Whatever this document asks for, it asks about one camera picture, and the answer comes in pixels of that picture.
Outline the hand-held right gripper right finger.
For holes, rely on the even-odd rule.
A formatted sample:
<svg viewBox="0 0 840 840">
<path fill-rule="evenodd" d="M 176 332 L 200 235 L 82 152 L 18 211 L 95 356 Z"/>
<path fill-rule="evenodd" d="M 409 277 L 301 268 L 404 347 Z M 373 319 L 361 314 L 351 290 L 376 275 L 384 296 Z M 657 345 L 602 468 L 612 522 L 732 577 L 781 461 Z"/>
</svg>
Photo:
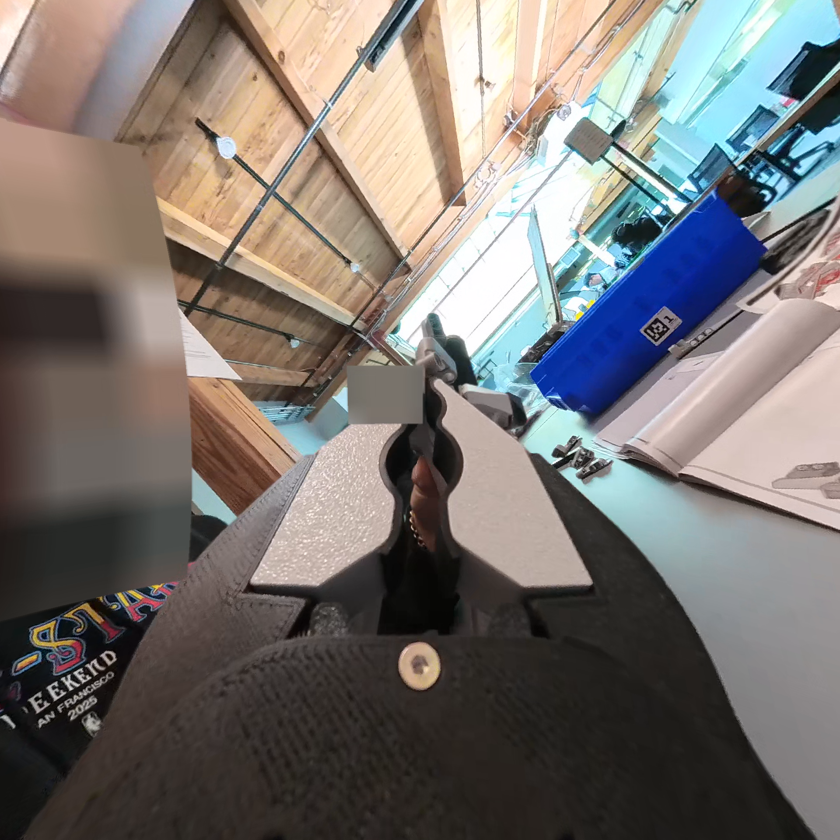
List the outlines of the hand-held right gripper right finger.
<svg viewBox="0 0 840 840">
<path fill-rule="evenodd" d="M 592 593 L 527 450 L 440 379 L 426 382 L 425 460 L 435 557 L 458 597 L 454 630 L 484 631 L 500 607 Z"/>
</svg>

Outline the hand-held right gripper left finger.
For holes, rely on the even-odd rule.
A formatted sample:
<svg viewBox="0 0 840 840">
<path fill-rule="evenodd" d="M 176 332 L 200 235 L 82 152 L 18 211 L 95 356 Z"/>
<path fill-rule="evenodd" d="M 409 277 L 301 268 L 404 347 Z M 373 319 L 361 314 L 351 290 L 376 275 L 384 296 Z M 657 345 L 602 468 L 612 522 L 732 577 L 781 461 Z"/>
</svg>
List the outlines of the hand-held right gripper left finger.
<svg viewBox="0 0 840 840">
<path fill-rule="evenodd" d="M 406 425 L 353 424 L 320 448 L 249 580 L 257 595 L 337 604 L 353 631 L 380 628 L 394 560 L 407 547 Z"/>
</svg>

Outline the grey and black toy brick assembly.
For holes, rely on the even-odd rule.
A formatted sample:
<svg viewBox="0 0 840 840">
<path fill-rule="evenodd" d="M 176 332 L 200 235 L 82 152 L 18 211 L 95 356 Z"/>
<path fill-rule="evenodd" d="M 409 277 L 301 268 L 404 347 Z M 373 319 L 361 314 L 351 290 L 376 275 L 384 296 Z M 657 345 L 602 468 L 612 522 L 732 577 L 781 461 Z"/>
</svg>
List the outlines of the grey and black toy brick assembly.
<svg viewBox="0 0 840 840">
<path fill-rule="evenodd" d="M 433 381 L 442 382 L 507 434 L 519 439 L 529 425 L 522 399 L 478 385 L 465 342 L 460 337 L 447 336 L 436 313 L 429 313 L 422 321 L 421 332 L 415 365 L 424 370 L 427 394 L 431 394 Z"/>
</svg>

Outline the grey desk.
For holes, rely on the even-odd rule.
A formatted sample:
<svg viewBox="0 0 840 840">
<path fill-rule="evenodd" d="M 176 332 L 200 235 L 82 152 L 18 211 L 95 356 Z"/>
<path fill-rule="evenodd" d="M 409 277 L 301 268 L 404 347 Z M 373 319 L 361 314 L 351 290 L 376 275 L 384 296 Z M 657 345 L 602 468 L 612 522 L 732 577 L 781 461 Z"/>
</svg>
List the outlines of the grey desk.
<svg viewBox="0 0 840 840">
<path fill-rule="evenodd" d="M 838 530 L 628 462 L 560 499 L 597 594 L 539 602 L 587 666 L 575 838 L 838 838 Z"/>
</svg>

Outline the dark grey brick piece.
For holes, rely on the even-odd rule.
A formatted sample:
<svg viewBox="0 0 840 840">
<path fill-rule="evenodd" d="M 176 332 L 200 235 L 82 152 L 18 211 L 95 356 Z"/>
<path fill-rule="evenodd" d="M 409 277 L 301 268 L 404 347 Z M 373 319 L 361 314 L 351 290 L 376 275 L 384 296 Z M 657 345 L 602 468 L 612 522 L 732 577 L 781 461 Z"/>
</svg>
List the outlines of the dark grey brick piece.
<svg viewBox="0 0 840 840">
<path fill-rule="evenodd" d="M 583 446 L 582 438 L 579 436 L 570 437 L 565 444 L 557 444 L 552 451 L 552 457 L 553 469 L 569 467 L 580 470 L 588 467 L 595 459 L 594 453 Z"/>
</svg>

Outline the clear plastic bag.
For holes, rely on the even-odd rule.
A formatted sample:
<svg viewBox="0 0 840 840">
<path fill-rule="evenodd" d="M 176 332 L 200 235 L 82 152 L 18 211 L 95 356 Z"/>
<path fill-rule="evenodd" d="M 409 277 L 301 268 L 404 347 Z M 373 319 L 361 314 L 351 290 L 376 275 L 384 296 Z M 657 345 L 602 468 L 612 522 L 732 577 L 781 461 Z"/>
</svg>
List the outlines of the clear plastic bag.
<svg viewBox="0 0 840 840">
<path fill-rule="evenodd" d="M 491 375 L 493 390 L 516 396 L 527 414 L 550 406 L 532 378 L 536 367 L 533 362 L 498 366 Z"/>
</svg>

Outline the blue plastic bin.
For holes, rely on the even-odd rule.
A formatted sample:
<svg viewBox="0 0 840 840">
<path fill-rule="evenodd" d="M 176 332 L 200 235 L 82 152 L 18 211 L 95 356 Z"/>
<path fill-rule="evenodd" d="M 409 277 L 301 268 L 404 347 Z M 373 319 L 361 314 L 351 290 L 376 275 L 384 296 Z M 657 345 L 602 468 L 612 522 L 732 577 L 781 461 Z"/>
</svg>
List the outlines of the blue plastic bin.
<svg viewBox="0 0 840 840">
<path fill-rule="evenodd" d="M 554 406 L 599 415 L 757 270 L 765 247 L 716 190 L 660 236 L 542 357 Z"/>
</svg>

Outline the white paper sheet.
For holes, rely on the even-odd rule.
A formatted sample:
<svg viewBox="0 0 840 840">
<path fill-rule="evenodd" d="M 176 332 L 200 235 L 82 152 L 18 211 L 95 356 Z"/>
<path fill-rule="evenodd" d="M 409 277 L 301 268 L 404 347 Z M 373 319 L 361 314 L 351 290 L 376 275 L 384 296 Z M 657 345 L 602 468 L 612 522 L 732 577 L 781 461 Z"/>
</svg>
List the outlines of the white paper sheet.
<svg viewBox="0 0 840 840">
<path fill-rule="evenodd" d="M 186 375 L 240 382 L 241 377 L 179 310 Z"/>
</svg>

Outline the grey leaning board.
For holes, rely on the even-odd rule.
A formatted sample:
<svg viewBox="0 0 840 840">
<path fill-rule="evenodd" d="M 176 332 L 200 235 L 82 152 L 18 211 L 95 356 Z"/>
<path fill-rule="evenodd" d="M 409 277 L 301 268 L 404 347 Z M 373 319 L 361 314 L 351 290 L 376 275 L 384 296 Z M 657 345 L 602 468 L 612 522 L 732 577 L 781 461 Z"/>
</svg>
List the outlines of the grey leaning board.
<svg viewBox="0 0 840 840">
<path fill-rule="evenodd" d="M 527 238 L 542 308 L 544 309 L 545 323 L 548 328 L 552 328 L 556 323 L 563 321 L 563 308 L 553 269 L 544 247 L 538 211 L 535 207 L 532 207 L 529 213 Z"/>
</svg>

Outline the open instruction booklet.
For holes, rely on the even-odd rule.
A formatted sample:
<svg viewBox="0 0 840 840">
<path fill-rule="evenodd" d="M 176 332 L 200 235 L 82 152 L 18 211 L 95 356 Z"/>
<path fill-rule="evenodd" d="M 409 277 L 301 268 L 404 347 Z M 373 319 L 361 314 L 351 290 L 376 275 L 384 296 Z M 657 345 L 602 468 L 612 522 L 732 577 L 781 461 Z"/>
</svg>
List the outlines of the open instruction booklet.
<svg viewBox="0 0 840 840">
<path fill-rule="evenodd" d="M 678 478 L 839 530 L 838 301 L 790 299 L 678 362 L 596 436 Z"/>
</svg>

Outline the person's black clothing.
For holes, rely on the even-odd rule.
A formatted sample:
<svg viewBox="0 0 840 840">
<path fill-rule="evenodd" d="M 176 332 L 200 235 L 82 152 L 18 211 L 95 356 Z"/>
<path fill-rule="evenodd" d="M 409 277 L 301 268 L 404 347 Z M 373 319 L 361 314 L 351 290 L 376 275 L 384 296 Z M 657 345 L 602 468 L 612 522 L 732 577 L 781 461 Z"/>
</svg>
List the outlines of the person's black clothing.
<svg viewBox="0 0 840 840">
<path fill-rule="evenodd" d="M 2 621 L 2 838 L 83 837 L 113 788 L 159 751 L 192 687 L 194 622 L 177 582 L 140 585 Z M 65 827 L 68 819 L 71 826 Z"/>
</svg>

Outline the grey hanging ceiling panel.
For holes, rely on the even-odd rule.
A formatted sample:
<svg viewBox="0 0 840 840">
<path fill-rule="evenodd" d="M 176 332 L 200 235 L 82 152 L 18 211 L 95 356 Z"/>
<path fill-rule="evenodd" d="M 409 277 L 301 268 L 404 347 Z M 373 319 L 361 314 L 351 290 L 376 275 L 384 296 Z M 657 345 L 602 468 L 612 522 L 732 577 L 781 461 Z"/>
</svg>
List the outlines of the grey hanging ceiling panel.
<svg viewBox="0 0 840 840">
<path fill-rule="evenodd" d="M 614 138 L 588 118 L 580 119 L 567 133 L 565 146 L 593 165 L 613 146 Z"/>
</svg>

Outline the sticker sheet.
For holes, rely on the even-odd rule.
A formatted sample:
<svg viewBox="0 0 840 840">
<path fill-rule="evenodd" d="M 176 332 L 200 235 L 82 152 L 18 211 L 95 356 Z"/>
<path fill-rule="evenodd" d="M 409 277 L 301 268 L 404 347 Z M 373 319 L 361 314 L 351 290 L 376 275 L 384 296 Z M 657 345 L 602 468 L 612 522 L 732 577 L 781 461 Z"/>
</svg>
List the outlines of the sticker sheet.
<svg viewBox="0 0 840 840">
<path fill-rule="evenodd" d="M 839 232 L 835 228 L 815 239 L 781 272 L 739 300 L 737 307 L 746 312 L 765 313 L 778 301 L 819 298 L 838 281 Z"/>
</svg>

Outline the black office chair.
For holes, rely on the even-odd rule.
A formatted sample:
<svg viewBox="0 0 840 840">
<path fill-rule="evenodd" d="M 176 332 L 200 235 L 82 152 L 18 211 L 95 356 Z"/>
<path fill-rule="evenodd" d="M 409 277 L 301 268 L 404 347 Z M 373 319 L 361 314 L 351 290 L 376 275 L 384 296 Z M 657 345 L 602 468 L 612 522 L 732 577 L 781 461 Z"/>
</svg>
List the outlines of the black office chair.
<svg viewBox="0 0 840 840">
<path fill-rule="evenodd" d="M 738 168 L 716 143 L 686 179 L 698 194 L 714 187 L 718 197 L 740 217 L 761 212 L 778 195 L 774 187 L 759 183 L 748 171 Z"/>
<path fill-rule="evenodd" d="M 771 84 L 769 91 L 784 98 L 803 102 L 821 83 L 824 77 L 839 61 L 839 41 L 827 45 L 805 42 L 801 51 L 782 70 Z M 839 115 L 839 84 L 837 83 L 808 113 L 799 119 L 799 124 L 813 134 L 837 124 Z"/>
</svg>

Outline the wooden post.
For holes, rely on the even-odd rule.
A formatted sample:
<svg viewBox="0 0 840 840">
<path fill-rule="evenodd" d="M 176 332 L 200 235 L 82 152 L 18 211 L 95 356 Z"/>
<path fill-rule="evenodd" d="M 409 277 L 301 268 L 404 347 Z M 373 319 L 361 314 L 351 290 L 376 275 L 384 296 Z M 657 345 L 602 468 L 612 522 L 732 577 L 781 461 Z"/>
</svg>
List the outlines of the wooden post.
<svg viewBox="0 0 840 840">
<path fill-rule="evenodd" d="M 301 460 L 233 381 L 188 377 L 192 466 L 235 515 Z"/>
</svg>

